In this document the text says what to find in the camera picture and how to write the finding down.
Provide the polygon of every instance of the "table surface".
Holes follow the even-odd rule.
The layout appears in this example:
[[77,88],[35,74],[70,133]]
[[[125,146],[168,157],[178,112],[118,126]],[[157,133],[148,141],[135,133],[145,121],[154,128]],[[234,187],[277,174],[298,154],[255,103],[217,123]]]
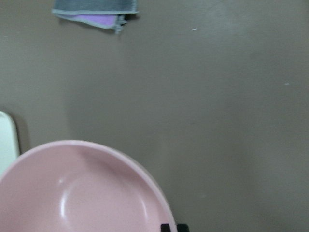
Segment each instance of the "table surface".
[[22,152],[121,150],[191,232],[309,230],[309,3],[139,1],[120,35],[0,3],[0,110]]

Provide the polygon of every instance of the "cloth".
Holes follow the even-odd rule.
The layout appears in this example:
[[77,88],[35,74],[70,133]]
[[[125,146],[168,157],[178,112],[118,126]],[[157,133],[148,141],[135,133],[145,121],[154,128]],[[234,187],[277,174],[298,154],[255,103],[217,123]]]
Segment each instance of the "cloth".
[[136,0],[55,0],[52,13],[104,29],[122,30],[125,14],[136,14]]

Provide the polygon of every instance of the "gray cloth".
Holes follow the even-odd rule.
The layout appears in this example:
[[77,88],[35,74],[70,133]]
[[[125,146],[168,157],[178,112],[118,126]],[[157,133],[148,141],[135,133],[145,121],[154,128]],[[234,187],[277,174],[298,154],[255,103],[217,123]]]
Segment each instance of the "gray cloth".
[[55,0],[58,14],[136,14],[136,0]]

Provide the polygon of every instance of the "white object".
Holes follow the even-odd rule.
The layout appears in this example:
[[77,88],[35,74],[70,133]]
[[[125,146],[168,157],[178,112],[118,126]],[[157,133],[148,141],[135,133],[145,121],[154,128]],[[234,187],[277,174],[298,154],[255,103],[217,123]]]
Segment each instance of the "white object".
[[0,174],[18,157],[16,127],[12,118],[0,111]]

